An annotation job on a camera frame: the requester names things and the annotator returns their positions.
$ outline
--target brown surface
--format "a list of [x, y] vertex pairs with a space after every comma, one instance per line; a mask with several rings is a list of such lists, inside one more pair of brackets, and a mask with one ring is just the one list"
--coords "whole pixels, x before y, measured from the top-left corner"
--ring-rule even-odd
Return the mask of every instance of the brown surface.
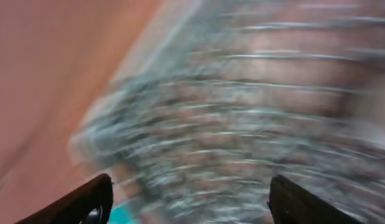
[[159, 2], [0, 1], [0, 223], [84, 179], [69, 137]]

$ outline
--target turquoise object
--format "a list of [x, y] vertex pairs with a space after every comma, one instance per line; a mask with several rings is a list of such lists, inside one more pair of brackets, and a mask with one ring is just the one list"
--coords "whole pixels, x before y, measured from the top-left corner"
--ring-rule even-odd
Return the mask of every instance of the turquoise object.
[[108, 224], [135, 224], [127, 205], [118, 205], [112, 208]]

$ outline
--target metal wire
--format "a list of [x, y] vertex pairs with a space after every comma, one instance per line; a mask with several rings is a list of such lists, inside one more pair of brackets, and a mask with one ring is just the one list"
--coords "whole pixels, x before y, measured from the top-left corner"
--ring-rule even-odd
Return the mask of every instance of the metal wire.
[[[323, 11], [359, 8], [304, 2], [207, 1], [158, 66], [114, 89], [124, 100], [85, 128], [96, 149], [90, 153], [106, 167], [119, 158], [132, 164], [137, 174], [131, 178], [155, 195], [175, 223], [270, 223], [266, 199], [275, 174], [363, 222], [385, 223], [385, 151], [354, 135], [351, 119], [290, 110], [274, 93], [373, 91], [241, 78], [252, 72], [244, 62], [257, 60], [360, 65], [385, 60], [385, 45], [345, 46], [340, 54], [308, 52], [305, 43], [243, 50], [274, 30], [385, 29], [385, 17], [358, 13], [327, 21], [271, 21], [288, 4]], [[255, 69], [271, 77], [268, 67]]]

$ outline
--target wire basket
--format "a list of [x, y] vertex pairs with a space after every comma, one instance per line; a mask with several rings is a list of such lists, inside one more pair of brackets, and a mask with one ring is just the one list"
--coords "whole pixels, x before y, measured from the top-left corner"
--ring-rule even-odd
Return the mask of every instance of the wire basket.
[[146, 73], [112, 86], [121, 100], [83, 127], [86, 153], [127, 164], [119, 182], [167, 222], [272, 223], [282, 174], [385, 223], [385, 150], [347, 103], [373, 95], [384, 36], [385, 0], [203, 1]]

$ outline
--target black object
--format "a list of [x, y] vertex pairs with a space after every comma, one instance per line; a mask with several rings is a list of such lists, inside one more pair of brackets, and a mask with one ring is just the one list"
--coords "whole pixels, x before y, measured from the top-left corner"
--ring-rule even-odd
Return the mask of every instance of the black object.
[[281, 175], [271, 180], [268, 206], [275, 224], [362, 224]]
[[112, 204], [111, 178], [101, 174], [17, 224], [105, 224]]

